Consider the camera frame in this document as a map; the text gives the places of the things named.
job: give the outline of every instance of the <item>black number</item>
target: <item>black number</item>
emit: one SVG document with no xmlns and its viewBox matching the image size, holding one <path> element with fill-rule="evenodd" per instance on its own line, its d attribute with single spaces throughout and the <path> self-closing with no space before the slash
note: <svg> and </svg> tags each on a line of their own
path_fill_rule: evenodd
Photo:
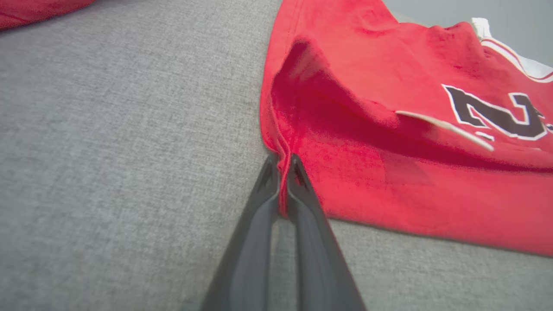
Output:
<svg viewBox="0 0 553 311">
<path fill-rule="evenodd" d="M 547 134 L 547 130 L 540 120 L 544 115 L 532 106 L 526 94 L 509 94 L 514 106 L 524 111 L 524 120 L 519 121 L 504 107 L 485 102 L 452 86 L 444 85 L 444 88 L 450 95 L 451 106 L 459 123 L 481 128 L 488 127 L 482 120 L 485 119 L 507 136 L 529 141 L 535 141 Z M 478 116 L 473 114 L 470 107 L 478 113 Z"/>
</svg>

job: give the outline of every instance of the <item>folded fabric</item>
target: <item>folded fabric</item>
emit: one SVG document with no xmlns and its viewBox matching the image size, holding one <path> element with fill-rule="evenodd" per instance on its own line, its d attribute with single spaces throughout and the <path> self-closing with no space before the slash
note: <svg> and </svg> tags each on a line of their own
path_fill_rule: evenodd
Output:
<svg viewBox="0 0 553 311">
<path fill-rule="evenodd" d="M 329 217 L 553 256 L 552 99 L 553 70 L 526 72 L 469 23 L 284 0 L 260 122 L 281 172 L 298 154 Z"/>
<path fill-rule="evenodd" d="M 73 12 L 94 0 L 0 0 L 0 29 Z"/>
</svg>

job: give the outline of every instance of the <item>red garment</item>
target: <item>red garment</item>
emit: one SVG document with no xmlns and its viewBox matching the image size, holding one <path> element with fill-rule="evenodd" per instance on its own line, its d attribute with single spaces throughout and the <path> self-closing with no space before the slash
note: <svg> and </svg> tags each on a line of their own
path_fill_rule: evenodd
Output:
<svg viewBox="0 0 553 311">
<path fill-rule="evenodd" d="M 300 156 L 329 217 L 553 256 L 553 76 L 484 41 L 380 0 L 284 0 L 263 140 L 281 172 Z"/>
<path fill-rule="evenodd" d="M 0 0 L 0 29 L 76 11 L 94 0 Z"/>
</svg>

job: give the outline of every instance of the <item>red jersey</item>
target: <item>red jersey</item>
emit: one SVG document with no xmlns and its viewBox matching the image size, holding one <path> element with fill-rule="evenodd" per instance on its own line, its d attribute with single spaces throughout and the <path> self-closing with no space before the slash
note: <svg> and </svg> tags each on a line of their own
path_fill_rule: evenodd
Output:
<svg viewBox="0 0 553 311">
<path fill-rule="evenodd" d="M 281 172 L 298 154 L 329 217 L 553 256 L 552 101 L 551 71 L 525 71 L 468 23 L 284 0 L 260 121 Z"/>
</svg>

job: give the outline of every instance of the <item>gray background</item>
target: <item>gray background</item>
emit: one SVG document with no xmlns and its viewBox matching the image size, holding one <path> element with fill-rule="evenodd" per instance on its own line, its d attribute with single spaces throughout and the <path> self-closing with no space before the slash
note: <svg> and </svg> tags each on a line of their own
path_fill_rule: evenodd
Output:
<svg viewBox="0 0 553 311">
<path fill-rule="evenodd" d="M 425 24 L 488 17 L 551 60 L 525 35 L 551 28 L 546 1 L 386 3 Z M 279 6 L 98 0 L 0 32 L 1 310 L 198 309 L 267 154 Z M 550 258 L 331 224 L 370 310 L 553 310 Z M 292 224 L 273 240 L 271 310 L 294 310 Z"/>
</svg>

